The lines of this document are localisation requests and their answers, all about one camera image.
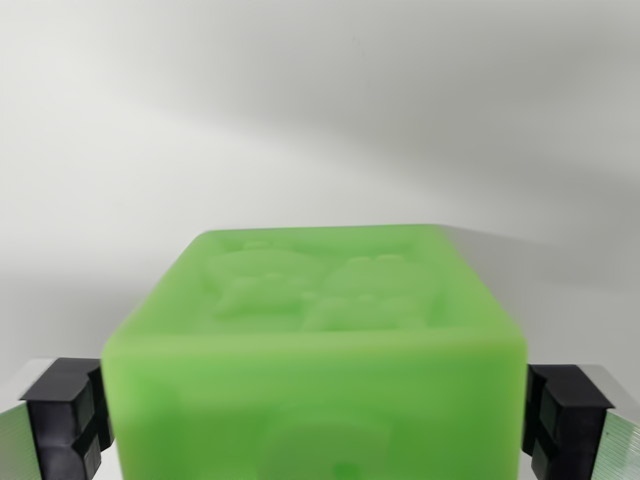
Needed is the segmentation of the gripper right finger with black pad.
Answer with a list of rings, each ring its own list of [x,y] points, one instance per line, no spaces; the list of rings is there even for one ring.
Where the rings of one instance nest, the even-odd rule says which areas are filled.
[[[639,401],[602,366],[528,366],[522,451],[538,479],[637,479]]]

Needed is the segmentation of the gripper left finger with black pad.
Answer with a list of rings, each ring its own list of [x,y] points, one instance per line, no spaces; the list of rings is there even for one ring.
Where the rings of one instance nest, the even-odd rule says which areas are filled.
[[[3,479],[92,479],[113,442],[98,359],[32,359],[1,386]]]

